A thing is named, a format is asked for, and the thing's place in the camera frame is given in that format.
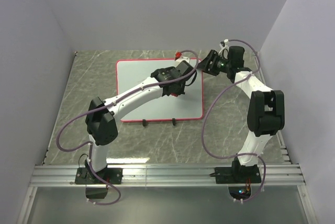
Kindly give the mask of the red framed whiteboard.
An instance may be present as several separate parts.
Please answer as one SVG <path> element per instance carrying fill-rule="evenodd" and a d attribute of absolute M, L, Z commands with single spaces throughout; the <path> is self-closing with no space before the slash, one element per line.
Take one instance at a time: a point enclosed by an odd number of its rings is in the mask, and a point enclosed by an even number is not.
<path fill-rule="evenodd" d="M 174 64 L 173 59 L 119 60 L 116 63 L 117 93 L 121 94 L 138 85 L 160 68 Z M 122 122 L 198 120 L 204 114 L 203 74 L 197 71 L 197 78 L 185 88 L 185 94 L 178 97 L 164 96 L 152 100 L 124 116 Z"/>

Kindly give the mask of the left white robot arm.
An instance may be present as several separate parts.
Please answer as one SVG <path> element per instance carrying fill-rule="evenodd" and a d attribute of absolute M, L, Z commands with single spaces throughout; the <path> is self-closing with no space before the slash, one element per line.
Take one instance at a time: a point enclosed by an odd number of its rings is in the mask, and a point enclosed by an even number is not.
<path fill-rule="evenodd" d="M 93 99 L 85 122 L 89 140 L 92 142 L 87 159 L 87 177 L 93 183 L 100 183 L 106 177 L 107 147 L 118 137 L 117 123 L 138 107 L 164 96 L 184 95 L 186 81 L 194 70 L 190 59 L 181 57 L 173 66 L 153 71 L 150 76 L 135 87 L 112 98 L 102 101 Z"/>

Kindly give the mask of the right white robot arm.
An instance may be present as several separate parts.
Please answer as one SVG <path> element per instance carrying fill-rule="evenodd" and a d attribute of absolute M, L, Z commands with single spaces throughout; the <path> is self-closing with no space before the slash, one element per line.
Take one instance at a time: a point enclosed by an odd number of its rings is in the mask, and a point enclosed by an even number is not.
<path fill-rule="evenodd" d="M 249 98 L 248 135 L 230 167 L 216 167 L 212 176 L 218 184 L 260 183 L 260 154 L 272 136 L 285 125 L 284 93 L 262 83 L 244 66 L 244 48 L 224 47 L 210 50 L 198 69 L 212 76 L 225 73 L 227 78 Z"/>

